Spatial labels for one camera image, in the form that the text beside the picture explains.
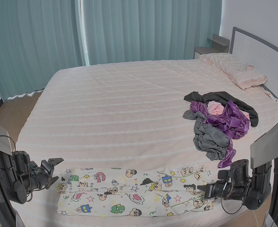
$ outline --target nightstand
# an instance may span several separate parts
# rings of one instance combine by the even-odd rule
[[[211,42],[212,46],[195,47],[194,59],[198,59],[199,56],[203,54],[228,52],[228,46],[230,44],[230,40],[216,34],[213,34],[213,37],[211,39],[208,38],[207,40],[208,42]]]

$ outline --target star print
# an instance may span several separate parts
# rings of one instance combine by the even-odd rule
[[[177,195],[174,199],[176,200],[176,202],[177,202],[177,201],[180,202],[180,199],[182,199],[182,197],[179,197],[179,196]]]
[[[186,202],[183,202],[182,204],[184,204],[185,206],[187,206],[190,203],[191,199],[188,199]]]
[[[94,202],[93,199],[95,199],[95,198],[92,198],[92,196],[90,196],[90,197],[88,197],[86,199],[88,199],[88,202]]]
[[[132,187],[131,191],[137,191],[139,190],[139,188],[136,186],[136,187]]]

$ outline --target teal curtain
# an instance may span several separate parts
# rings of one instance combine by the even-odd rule
[[[83,0],[89,64],[193,59],[219,34],[222,0]]]
[[[75,0],[0,0],[0,94],[33,92],[83,65]]]

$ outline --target pillow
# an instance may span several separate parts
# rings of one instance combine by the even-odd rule
[[[267,81],[265,75],[230,53],[204,54],[200,55],[199,59],[224,71],[231,81],[243,90]]]

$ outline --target pink star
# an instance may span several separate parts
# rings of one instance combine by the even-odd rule
[[[176,202],[177,202],[177,201],[180,202],[180,199],[182,199],[182,197],[179,197],[179,196],[177,195],[174,199],[176,199]]]
[[[187,206],[190,203],[190,199],[188,199],[186,202],[182,203],[185,204],[185,206]]]
[[[90,196],[90,197],[88,197],[86,199],[88,199],[88,202],[94,202],[93,199],[95,199],[95,198],[92,198],[92,196]]]

